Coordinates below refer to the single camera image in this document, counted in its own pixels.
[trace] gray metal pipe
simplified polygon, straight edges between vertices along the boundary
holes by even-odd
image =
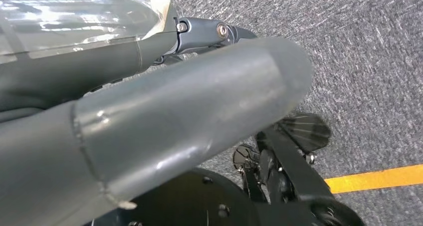
[[[82,225],[281,119],[307,92],[298,45],[245,41],[0,124],[0,225]]]

